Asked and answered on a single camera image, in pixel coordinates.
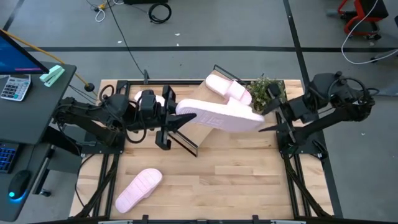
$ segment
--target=computer monitor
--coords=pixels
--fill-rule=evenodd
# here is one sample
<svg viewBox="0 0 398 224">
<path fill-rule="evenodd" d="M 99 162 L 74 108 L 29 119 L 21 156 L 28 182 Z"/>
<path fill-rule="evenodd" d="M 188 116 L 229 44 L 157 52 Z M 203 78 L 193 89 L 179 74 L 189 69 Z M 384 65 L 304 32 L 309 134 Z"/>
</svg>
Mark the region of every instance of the computer monitor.
<svg viewBox="0 0 398 224">
<path fill-rule="evenodd" d="M 45 74 L 49 70 L 0 30 L 0 75 Z"/>
</svg>

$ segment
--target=potted plant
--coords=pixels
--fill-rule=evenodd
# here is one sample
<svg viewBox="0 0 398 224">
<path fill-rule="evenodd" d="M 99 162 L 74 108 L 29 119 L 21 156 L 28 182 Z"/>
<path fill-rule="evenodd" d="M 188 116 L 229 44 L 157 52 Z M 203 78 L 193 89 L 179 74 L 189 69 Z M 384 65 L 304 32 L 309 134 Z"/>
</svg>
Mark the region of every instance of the potted plant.
<svg viewBox="0 0 398 224">
<path fill-rule="evenodd" d="M 280 92 L 282 93 L 279 96 L 281 102 L 285 102 L 286 92 L 285 92 L 285 84 L 283 80 L 272 80 L 267 77 L 264 77 L 264 74 L 261 75 L 256 81 L 252 81 L 248 86 L 248 91 L 252 97 L 252 105 L 253 108 L 257 112 L 262 112 L 264 110 L 264 106 L 271 101 L 271 97 L 268 95 L 267 89 L 271 83 L 276 83 L 279 86 Z"/>
</svg>

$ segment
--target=wooden tabletop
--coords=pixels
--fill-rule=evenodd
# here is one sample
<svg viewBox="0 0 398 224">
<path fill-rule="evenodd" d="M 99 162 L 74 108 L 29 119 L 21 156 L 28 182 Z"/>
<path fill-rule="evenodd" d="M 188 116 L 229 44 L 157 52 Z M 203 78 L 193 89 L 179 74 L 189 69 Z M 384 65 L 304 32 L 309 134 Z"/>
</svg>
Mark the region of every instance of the wooden tabletop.
<svg viewBox="0 0 398 224">
<path fill-rule="evenodd" d="M 300 80 L 284 81 L 288 99 L 303 94 Z M 117 80 L 102 80 L 101 88 L 109 84 L 116 86 L 116 83 Z M 172 85 L 177 101 L 189 96 L 197 87 Z M 152 89 L 155 94 L 161 95 L 162 86 L 133 86 L 130 98 L 145 89 Z M 275 114 L 268 114 L 264 126 L 275 124 Z M 130 136 L 139 139 L 141 134 L 142 131 L 139 134 L 131 133 Z M 93 156 L 80 171 L 77 191 L 84 203 L 97 188 L 102 157 Z M 301 155 L 300 158 L 308 190 L 324 210 L 332 214 L 321 162 L 309 155 Z M 142 200 L 129 212 L 119 213 L 114 207 L 115 200 L 133 178 L 146 168 L 160 170 L 164 175 L 163 181 L 149 198 Z M 105 208 L 107 190 L 104 195 L 100 214 Z M 303 215 L 300 194 L 297 199 L 300 214 Z M 75 195 L 70 215 L 75 215 L 81 209 Z M 260 219 L 293 218 L 284 162 L 278 152 L 275 132 L 237 134 L 213 129 L 200 145 L 199 157 L 193 157 L 175 143 L 169 151 L 159 149 L 155 145 L 155 131 L 149 131 L 140 144 L 126 142 L 119 160 L 111 218 L 141 219 L 145 214 L 151 220 L 248 220 L 252 215 L 259 215 Z"/>
</svg>

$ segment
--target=concrete floor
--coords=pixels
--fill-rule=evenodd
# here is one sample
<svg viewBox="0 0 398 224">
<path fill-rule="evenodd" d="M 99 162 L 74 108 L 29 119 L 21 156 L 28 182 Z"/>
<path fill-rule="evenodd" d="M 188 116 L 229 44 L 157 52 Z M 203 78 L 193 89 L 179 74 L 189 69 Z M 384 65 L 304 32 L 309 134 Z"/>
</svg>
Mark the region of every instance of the concrete floor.
<svg viewBox="0 0 398 224">
<path fill-rule="evenodd" d="M 90 0 L 99 4 L 100 0 Z M 340 0 L 290 0 L 290 7 L 303 48 L 338 49 L 345 39 L 343 23 L 325 16 L 326 9 L 337 8 Z M 398 2 L 384 0 L 390 16 L 379 23 L 383 38 L 373 47 L 398 47 Z M 16 0 L 0 2 L 0 27 L 6 24 Z M 229 49 L 202 51 L 143 50 L 133 54 L 151 78 L 205 78 L 214 64 L 241 78 L 302 79 L 294 52 L 294 42 L 282 0 L 170 0 L 171 19 L 162 25 L 149 22 L 147 15 L 131 6 L 114 6 L 113 11 L 131 47 L 285 47 L 288 52 Z M 149 5 L 138 5 L 148 10 Z M 52 52 L 99 86 L 101 79 L 141 78 L 128 52 L 113 49 L 102 52 L 74 47 L 124 47 L 123 38 L 110 10 L 97 23 L 95 12 L 83 0 L 25 0 L 9 32 L 39 47 L 68 47 L 72 52 Z M 346 47 L 370 48 L 363 38 L 349 40 Z M 33 52 L 39 60 L 52 61 Z M 349 53 L 351 60 L 369 60 L 374 53 Z M 398 60 L 377 64 L 352 65 L 340 53 L 304 52 L 309 77 L 341 70 L 366 85 L 388 87 L 397 81 Z M 72 85 L 83 85 L 76 78 Z M 73 90 L 67 91 L 85 101 Z M 341 123 L 325 130 L 336 187 L 345 218 L 398 222 L 398 110 L 396 98 L 377 97 L 370 117 L 361 123 Z M 64 219 L 69 214 L 76 176 L 51 172 L 45 188 L 50 198 L 29 196 L 16 223 Z"/>
</svg>

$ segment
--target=black desk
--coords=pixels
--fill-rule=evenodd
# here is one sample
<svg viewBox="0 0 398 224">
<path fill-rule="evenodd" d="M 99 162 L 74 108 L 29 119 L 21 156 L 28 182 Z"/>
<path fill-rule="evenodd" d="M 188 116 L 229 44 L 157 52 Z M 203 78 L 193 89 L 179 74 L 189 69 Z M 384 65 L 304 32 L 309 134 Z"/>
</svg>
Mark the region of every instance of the black desk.
<svg viewBox="0 0 398 224">
<path fill-rule="evenodd" d="M 42 63 L 47 68 L 60 65 L 50 62 Z M 71 143 L 59 131 L 49 127 L 52 113 L 76 72 L 74 65 L 61 66 L 65 69 L 65 72 L 50 88 L 40 81 L 40 75 L 32 75 L 32 86 L 24 101 L 15 102 L 0 99 L 0 141 L 25 144 L 21 148 L 12 172 L 0 174 L 0 220 L 13 222 L 17 219 L 39 173 L 40 178 L 33 194 L 37 194 L 37 189 L 41 189 L 49 171 L 47 169 L 49 160 L 46 160 L 46 158 L 50 159 L 54 152 L 51 149 L 52 144 L 63 149 L 67 148 L 66 150 L 77 155 L 75 147 L 71 146 Z M 0 80 L 0 89 L 4 87 L 6 82 L 7 78 Z M 30 155 L 32 155 L 32 159 L 27 167 Z M 26 195 L 20 202 L 12 202 L 8 197 L 9 183 L 15 173 L 24 169 L 28 169 L 32 174 Z"/>
</svg>

